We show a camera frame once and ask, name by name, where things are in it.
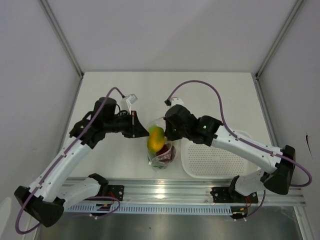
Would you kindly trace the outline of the yellow orange mango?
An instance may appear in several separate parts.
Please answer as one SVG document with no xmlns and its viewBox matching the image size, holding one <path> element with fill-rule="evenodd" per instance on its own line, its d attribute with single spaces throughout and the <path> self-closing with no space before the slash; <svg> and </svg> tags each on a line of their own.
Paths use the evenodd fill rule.
<svg viewBox="0 0 320 240">
<path fill-rule="evenodd" d="M 163 128 L 157 126 L 157 128 L 149 134 L 147 140 L 147 148 L 151 153 L 160 151 L 165 145 L 166 137 Z"/>
</svg>

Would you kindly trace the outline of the clear pink zip top bag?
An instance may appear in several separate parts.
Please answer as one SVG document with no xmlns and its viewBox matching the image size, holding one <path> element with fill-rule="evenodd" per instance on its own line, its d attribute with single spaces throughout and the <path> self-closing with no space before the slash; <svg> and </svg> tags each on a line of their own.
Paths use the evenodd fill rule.
<svg viewBox="0 0 320 240">
<path fill-rule="evenodd" d="M 156 170 L 167 169 L 180 157 L 181 140 L 169 140 L 165 136 L 166 122 L 163 117 L 151 121 L 146 139 L 148 165 Z"/>
</svg>

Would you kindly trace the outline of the red apple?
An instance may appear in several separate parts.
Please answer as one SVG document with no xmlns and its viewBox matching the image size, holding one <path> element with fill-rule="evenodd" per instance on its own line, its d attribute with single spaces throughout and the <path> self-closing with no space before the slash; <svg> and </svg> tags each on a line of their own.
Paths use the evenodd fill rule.
<svg viewBox="0 0 320 240">
<path fill-rule="evenodd" d="M 155 153 L 161 162 L 172 162 L 176 157 L 177 150 L 173 145 L 166 144 Z"/>
</svg>

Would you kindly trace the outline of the green lettuce leaf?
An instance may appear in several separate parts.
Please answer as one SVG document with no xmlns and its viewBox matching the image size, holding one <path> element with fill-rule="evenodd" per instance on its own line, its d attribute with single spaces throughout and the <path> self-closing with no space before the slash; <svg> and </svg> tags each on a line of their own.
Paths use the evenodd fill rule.
<svg viewBox="0 0 320 240">
<path fill-rule="evenodd" d="M 149 165 L 155 170 L 165 170 L 170 165 L 170 161 L 150 161 Z"/>
</svg>

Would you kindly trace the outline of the green apple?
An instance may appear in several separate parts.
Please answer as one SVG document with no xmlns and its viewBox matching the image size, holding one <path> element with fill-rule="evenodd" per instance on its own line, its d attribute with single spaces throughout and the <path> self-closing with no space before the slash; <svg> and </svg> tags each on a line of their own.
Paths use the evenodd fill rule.
<svg viewBox="0 0 320 240">
<path fill-rule="evenodd" d="M 148 132 L 149 132 L 150 134 L 152 134 L 152 133 L 153 133 L 153 131 L 154 131 L 156 128 L 157 128 L 157 126 L 156 126 L 156 125 L 151 126 L 151 127 L 148 129 Z"/>
</svg>

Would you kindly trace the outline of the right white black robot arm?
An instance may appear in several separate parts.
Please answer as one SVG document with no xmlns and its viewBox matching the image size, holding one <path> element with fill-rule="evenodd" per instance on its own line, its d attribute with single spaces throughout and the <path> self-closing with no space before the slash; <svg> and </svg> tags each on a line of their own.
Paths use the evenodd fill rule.
<svg viewBox="0 0 320 240">
<path fill-rule="evenodd" d="M 228 196 L 239 202 L 246 196 L 262 190 L 287 195 L 290 189 L 294 164 L 287 160 L 295 150 L 291 146 L 267 146 L 232 131 L 220 120 L 204 115 L 195 117 L 182 105 L 172 106 L 164 115 L 165 135 L 169 140 L 182 138 L 208 147 L 215 147 L 235 154 L 260 169 L 245 176 L 233 178 Z"/>
</svg>

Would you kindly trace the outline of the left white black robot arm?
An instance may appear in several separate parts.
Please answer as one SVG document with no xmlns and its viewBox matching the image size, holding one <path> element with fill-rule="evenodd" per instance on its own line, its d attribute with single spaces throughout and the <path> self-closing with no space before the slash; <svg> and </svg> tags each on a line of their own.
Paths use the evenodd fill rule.
<svg viewBox="0 0 320 240">
<path fill-rule="evenodd" d="M 135 94 L 122 98 L 120 104 L 113 98 L 101 97 L 92 111 L 78 121 L 69 133 L 66 145 L 45 171 L 29 186 L 19 186 L 14 196 L 23 211 L 45 227 L 53 226 L 64 211 L 86 199 L 115 201 L 110 196 L 109 181 L 93 173 L 76 185 L 61 187 L 74 168 L 108 133 L 121 133 L 127 139 L 143 138 L 149 132 L 132 110 Z"/>
</svg>

